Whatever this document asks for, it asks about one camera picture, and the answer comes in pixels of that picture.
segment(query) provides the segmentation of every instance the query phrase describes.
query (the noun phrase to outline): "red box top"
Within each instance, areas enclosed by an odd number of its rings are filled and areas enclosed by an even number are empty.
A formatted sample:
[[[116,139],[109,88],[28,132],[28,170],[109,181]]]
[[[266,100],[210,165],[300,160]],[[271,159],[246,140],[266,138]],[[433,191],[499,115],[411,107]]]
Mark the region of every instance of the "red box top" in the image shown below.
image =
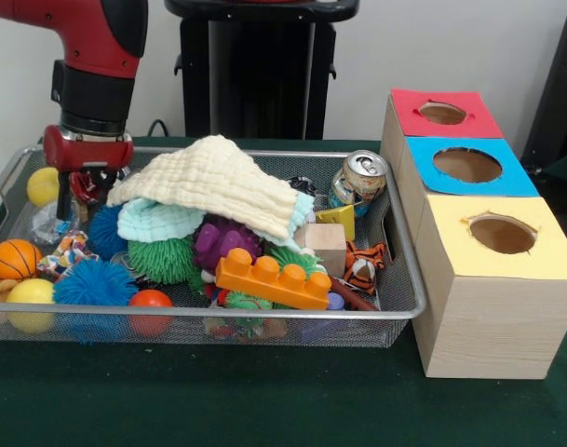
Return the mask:
[[[407,137],[505,138],[477,92],[391,89]]]

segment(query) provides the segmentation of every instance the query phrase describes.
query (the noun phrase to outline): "yellow ball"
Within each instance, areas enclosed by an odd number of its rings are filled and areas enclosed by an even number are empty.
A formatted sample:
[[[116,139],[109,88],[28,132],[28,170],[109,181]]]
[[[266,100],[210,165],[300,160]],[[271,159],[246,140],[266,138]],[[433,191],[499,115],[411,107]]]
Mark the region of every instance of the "yellow ball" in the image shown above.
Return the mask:
[[[45,207],[48,203],[57,200],[60,194],[58,170],[55,168],[36,170],[26,184],[26,194],[36,207]]]
[[[53,283],[44,279],[27,279],[7,296],[8,303],[52,305]],[[12,326],[25,333],[42,333],[53,326],[53,314],[35,312],[10,312]]]

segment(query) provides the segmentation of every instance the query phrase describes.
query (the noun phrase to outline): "white wall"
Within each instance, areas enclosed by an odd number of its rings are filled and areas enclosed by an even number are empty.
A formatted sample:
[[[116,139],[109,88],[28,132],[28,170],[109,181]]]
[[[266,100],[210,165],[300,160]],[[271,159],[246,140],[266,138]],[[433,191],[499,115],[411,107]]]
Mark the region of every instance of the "white wall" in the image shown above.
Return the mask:
[[[146,133],[163,118],[183,135],[179,20],[150,0],[150,29],[128,128]],[[392,87],[481,91],[506,138],[520,152],[567,14],[567,0],[362,0],[337,25],[326,138],[379,139]],[[35,142],[59,107],[49,100],[50,32],[0,20],[0,168]]]

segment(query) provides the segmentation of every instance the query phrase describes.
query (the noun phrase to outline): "stuffed tiger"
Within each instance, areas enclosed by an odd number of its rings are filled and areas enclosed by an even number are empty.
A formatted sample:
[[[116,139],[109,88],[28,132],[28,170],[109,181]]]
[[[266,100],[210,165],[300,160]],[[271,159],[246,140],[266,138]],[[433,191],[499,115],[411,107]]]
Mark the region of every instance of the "stuffed tiger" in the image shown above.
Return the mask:
[[[348,240],[345,254],[345,282],[369,295],[374,295],[376,271],[385,268],[384,252],[385,244],[383,243],[361,250],[356,248],[355,243]]]

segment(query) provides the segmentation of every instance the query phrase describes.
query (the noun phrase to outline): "metal wire basket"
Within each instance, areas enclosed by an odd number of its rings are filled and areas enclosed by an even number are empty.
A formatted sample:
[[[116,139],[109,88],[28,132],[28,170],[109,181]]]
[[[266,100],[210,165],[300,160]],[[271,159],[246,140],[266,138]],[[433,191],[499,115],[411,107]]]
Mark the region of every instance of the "metal wire basket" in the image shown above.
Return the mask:
[[[143,168],[167,148],[138,148],[131,167]],[[286,179],[306,175],[326,194],[344,153],[248,151],[267,173]],[[45,166],[41,147],[17,153],[0,175],[0,242],[29,239],[34,207],[26,196],[26,183]],[[324,196],[318,203],[325,204]],[[209,307],[208,300],[187,286],[164,288],[172,308],[136,308],[78,305],[0,304],[0,340],[77,341],[81,343],[258,344],[297,346],[390,347],[407,322],[425,309],[425,288],[410,241],[392,173],[385,192],[357,221],[358,247],[379,242],[388,247],[385,270],[377,275],[375,296],[362,295],[380,310],[300,311],[235,310]],[[24,333],[7,322],[9,312],[24,318],[52,318],[49,330]],[[132,321],[153,324],[168,321],[162,334],[148,338],[132,330]]]

